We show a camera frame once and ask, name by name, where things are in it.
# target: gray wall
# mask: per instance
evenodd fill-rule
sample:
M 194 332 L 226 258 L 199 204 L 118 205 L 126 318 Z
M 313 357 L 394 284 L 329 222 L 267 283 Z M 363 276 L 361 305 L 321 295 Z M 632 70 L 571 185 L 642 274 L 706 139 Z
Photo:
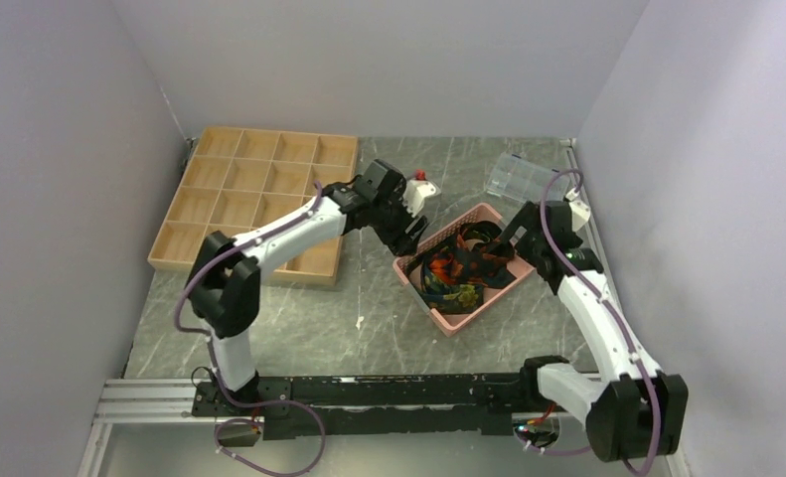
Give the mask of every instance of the gray wall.
M 575 136 L 647 0 L 113 0 L 187 134 Z
M 74 475 L 181 135 L 107 0 L 0 0 L 0 476 Z
M 786 476 L 786 1 L 650 2 L 579 135 L 698 476 Z

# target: transparent container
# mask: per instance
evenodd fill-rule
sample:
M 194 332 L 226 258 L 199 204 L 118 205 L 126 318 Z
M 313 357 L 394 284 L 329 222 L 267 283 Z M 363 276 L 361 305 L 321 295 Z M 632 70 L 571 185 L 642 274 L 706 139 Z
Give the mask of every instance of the transparent container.
M 556 172 L 558 171 L 539 166 L 519 156 L 504 153 L 492 169 L 486 183 L 486 192 L 521 203 L 538 202 L 542 199 L 545 186 Z M 561 201 L 570 186 L 568 176 L 560 177 L 550 188 L 548 200 Z

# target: marble surface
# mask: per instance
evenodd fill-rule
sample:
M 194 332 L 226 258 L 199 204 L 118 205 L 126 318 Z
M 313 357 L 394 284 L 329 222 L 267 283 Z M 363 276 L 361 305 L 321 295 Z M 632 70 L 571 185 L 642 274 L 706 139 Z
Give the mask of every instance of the marble surface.
M 424 237 L 478 203 L 510 217 L 519 204 L 484 192 L 502 152 L 551 168 L 566 163 L 554 138 L 362 138 L 358 171 L 375 158 L 405 174 L 423 169 L 442 195 L 424 213 Z M 393 256 L 371 230 L 344 237 L 331 288 L 268 285 L 252 325 L 263 375 L 372 375 L 516 371 L 525 358 L 558 354 L 581 371 L 594 361 L 571 316 L 536 275 L 453 337 L 445 337 L 396 281 Z M 126 378 L 183 378 L 208 363 L 204 339 L 177 332 L 171 312 L 185 275 L 156 272 L 135 335 Z M 363 316 L 361 328 L 355 325 Z M 198 319 L 186 306 L 183 323 Z

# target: wooden tray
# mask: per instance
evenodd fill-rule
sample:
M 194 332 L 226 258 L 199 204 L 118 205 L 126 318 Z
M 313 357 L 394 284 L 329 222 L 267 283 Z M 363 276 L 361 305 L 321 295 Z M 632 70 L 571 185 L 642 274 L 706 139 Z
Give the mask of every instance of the wooden tray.
M 148 261 L 190 271 L 206 235 L 263 227 L 310 200 L 323 185 L 355 175 L 358 138 L 207 127 L 176 191 Z M 270 279 L 334 284 L 342 241 L 308 249 Z

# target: purple cable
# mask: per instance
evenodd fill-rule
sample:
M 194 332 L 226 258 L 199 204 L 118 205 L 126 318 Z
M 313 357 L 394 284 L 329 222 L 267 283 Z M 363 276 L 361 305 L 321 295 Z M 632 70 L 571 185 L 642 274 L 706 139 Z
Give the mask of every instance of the purple cable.
M 319 209 L 319 206 L 322 204 L 322 184 L 319 181 L 314 181 L 314 186 L 316 187 L 316 196 L 314 197 L 314 202 L 313 204 L 311 204 L 311 208 L 308 211 L 310 215 L 313 215 Z M 232 396 L 230 396 L 229 390 L 226 389 L 226 383 L 223 381 L 223 376 L 220 374 L 220 368 L 217 366 L 217 357 L 215 356 L 214 353 L 214 345 L 211 340 L 211 333 L 209 333 L 207 330 L 203 328 L 191 328 L 187 326 L 182 326 L 182 308 L 185 306 L 185 301 L 188 299 L 189 296 L 191 296 L 191 292 L 194 290 L 197 284 L 199 284 L 200 281 L 202 281 L 202 279 L 206 276 L 206 274 L 208 274 L 209 271 L 212 270 L 212 268 L 217 266 L 223 260 L 247 248 L 253 240 L 264 241 L 266 239 L 269 239 L 270 237 L 273 237 L 277 234 L 281 234 L 282 232 L 287 231 L 301 224 L 307 218 L 308 216 L 306 214 L 302 214 L 294 218 L 293 220 L 272 229 L 271 231 L 267 231 L 261 234 L 256 238 L 252 238 L 243 243 L 237 243 L 232 248 L 214 257 L 211 261 L 206 263 L 205 266 L 203 266 L 197 273 L 195 273 L 194 276 L 188 281 L 188 284 L 185 285 L 185 288 L 182 290 L 182 295 L 179 297 L 179 300 L 176 302 L 176 307 L 173 309 L 173 325 L 176 327 L 177 330 L 181 331 L 182 333 L 198 333 L 204 335 L 207 338 L 209 357 L 211 358 L 212 366 L 214 366 L 216 369 L 215 377 L 217 380 L 217 384 L 220 387 L 220 391 L 223 393 L 223 396 L 226 398 L 228 402 L 230 402 L 235 407 L 243 407 L 243 408 L 267 407 L 269 405 L 292 405 L 295 407 L 299 407 L 300 409 L 311 414 L 311 417 L 313 417 L 314 420 L 316 420 L 316 423 L 319 426 L 319 434 L 320 437 L 322 438 L 322 441 L 320 442 L 319 445 L 319 452 L 317 452 L 316 457 L 314 457 L 313 461 L 310 464 L 308 464 L 305 468 L 290 473 L 274 472 L 272 470 L 265 469 L 263 467 L 260 467 L 259 465 L 250 462 L 249 460 L 243 458 L 242 456 L 239 456 L 234 452 L 225 449 L 220 445 L 219 435 L 220 435 L 220 430 L 223 429 L 223 427 L 231 423 L 238 423 L 238 422 L 257 425 L 254 421 L 252 421 L 252 419 L 245 419 L 240 417 L 233 418 L 215 427 L 214 442 L 218 447 L 218 450 L 220 450 L 220 452 L 222 452 L 223 454 L 227 455 L 228 457 L 231 457 L 232 459 L 240 463 L 246 464 L 247 466 L 251 467 L 254 470 L 257 470 L 262 474 L 266 474 L 272 477 L 296 477 L 298 475 L 302 475 L 307 472 L 310 472 L 310 470 L 314 468 L 314 466 L 317 463 L 319 463 L 319 460 L 322 458 L 322 453 L 325 450 L 325 425 L 322 421 L 322 418 L 310 406 L 296 400 L 277 399 L 277 400 L 265 400 L 261 402 L 240 402 L 234 399 Z
M 550 182 L 545 186 L 545 191 L 542 193 L 542 201 L 540 204 L 544 204 L 548 200 L 548 192 L 556 180 L 564 175 L 567 174 L 576 174 L 577 185 L 574 187 L 574 191 L 579 192 L 580 188 L 582 187 L 582 172 L 579 169 L 567 169 L 565 171 L 557 172 L 550 178 Z M 553 254 L 555 254 L 559 261 L 565 265 L 571 272 L 579 278 L 579 280 L 589 289 L 594 296 L 598 299 L 603 296 L 603 293 L 594 286 L 591 281 L 588 280 L 582 273 L 573 265 L 573 263 L 568 260 L 562 250 L 556 245 L 556 241 L 553 239 L 553 236 L 550 234 L 550 230 L 548 228 L 548 218 L 546 215 L 546 210 L 544 207 L 539 207 L 539 217 L 542 221 L 542 230 L 545 233 L 545 239 L 548 241 L 548 245 L 550 245 L 550 249 L 553 250 Z M 618 313 L 618 310 L 615 309 L 615 306 L 609 300 L 602 300 L 603 306 L 606 307 L 606 310 L 609 311 L 609 314 L 612 315 L 612 318 L 615 319 L 615 323 L 618 325 L 618 329 L 620 329 L 621 334 L 624 336 L 624 341 L 627 344 L 627 351 L 630 354 L 636 352 L 635 342 L 632 341 L 632 336 L 630 335 L 629 331 L 627 331 L 626 322 L 621 317 L 621 314 Z M 662 411 L 659 407 L 659 397 L 656 394 L 656 388 L 653 386 L 653 382 L 650 381 L 650 375 L 647 373 L 647 369 L 644 367 L 644 363 L 641 360 L 636 362 L 636 367 L 638 368 L 638 372 L 641 374 L 641 379 L 644 381 L 644 386 L 647 388 L 647 394 L 650 395 L 650 409 L 653 413 L 653 426 L 651 429 L 650 434 L 650 449 L 647 451 L 647 459 L 644 461 L 644 465 L 641 466 L 640 470 L 636 470 L 635 467 L 632 466 L 626 459 L 624 459 L 624 465 L 626 465 L 627 470 L 629 470 L 633 475 L 637 475 L 640 477 L 646 476 L 649 472 L 651 467 L 653 467 L 653 460 L 656 458 L 656 453 L 659 450 L 659 438 L 662 432 Z M 582 452 L 589 450 L 591 447 L 583 447 L 581 449 L 576 449 L 575 451 L 553 451 L 553 450 L 544 450 L 545 455 L 576 455 Z

